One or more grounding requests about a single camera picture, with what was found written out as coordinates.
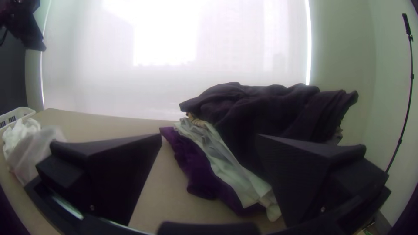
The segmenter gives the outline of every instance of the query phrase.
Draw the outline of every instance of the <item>white laundry basket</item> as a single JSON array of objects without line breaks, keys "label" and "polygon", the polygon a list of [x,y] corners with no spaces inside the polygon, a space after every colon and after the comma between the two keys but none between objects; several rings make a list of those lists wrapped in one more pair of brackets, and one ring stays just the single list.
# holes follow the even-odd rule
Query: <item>white laundry basket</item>
[{"label": "white laundry basket", "polygon": [[10,111],[6,114],[0,116],[0,132],[3,129],[11,126],[20,118],[28,119],[30,116],[34,115],[36,112],[33,109],[27,107],[19,107],[13,111]]}]

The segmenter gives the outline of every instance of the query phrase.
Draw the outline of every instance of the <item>clothing pile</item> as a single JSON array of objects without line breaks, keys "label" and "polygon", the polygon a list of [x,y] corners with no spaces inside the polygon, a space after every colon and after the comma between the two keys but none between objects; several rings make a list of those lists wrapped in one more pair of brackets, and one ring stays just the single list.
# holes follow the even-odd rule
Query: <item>clothing pile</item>
[{"label": "clothing pile", "polygon": [[243,86],[218,84],[180,104],[187,117],[160,128],[189,179],[187,191],[219,198],[238,215],[265,210],[281,216],[255,149],[255,136],[267,134],[317,143],[341,138],[341,120],[357,102],[357,92],[320,92],[297,84]]}]

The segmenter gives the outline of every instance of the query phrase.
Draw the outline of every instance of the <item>purple cloth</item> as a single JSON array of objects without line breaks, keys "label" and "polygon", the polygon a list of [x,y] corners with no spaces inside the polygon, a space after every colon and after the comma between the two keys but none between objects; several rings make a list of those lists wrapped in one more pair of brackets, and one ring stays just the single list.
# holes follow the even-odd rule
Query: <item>purple cloth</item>
[{"label": "purple cloth", "polygon": [[192,140],[181,136],[173,127],[160,128],[160,133],[173,148],[179,167],[189,179],[187,192],[205,199],[219,198],[237,215],[265,210],[259,204],[244,209],[232,187],[213,173],[205,153]]},{"label": "purple cloth", "polygon": [[180,109],[213,124],[240,164],[268,182],[255,150],[256,134],[325,142],[357,98],[356,91],[320,92],[304,84],[286,88],[231,82],[184,101]]}]

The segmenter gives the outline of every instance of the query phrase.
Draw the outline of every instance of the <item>tabletop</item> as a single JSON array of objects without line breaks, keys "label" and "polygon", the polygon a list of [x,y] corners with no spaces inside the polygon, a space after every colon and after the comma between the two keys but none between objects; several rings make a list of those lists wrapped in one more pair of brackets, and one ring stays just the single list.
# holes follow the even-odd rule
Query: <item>tabletop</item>
[{"label": "tabletop", "polygon": [[[158,133],[160,127],[175,121],[159,121],[124,117],[100,116],[47,109],[33,119],[42,126],[59,126],[69,142],[99,141],[113,138]],[[7,170],[0,151],[0,183],[20,220],[33,235],[55,235],[57,230],[42,216],[16,177]],[[174,159],[174,152],[163,138],[161,150],[154,162],[135,207],[129,226],[156,233],[163,221],[182,223],[253,222],[262,233],[285,228],[282,218],[270,222],[265,213],[239,217],[220,200],[206,200],[189,194],[187,178]]]}]

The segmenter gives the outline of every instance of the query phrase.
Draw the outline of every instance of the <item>sheer curtain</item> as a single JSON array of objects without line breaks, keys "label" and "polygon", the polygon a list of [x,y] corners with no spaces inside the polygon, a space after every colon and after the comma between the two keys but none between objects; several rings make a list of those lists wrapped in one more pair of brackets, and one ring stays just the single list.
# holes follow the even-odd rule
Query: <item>sheer curtain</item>
[{"label": "sheer curtain", "polygon": [[177,120],[210,86],[309,82],[307,0],[54,1],[44,106]]}]

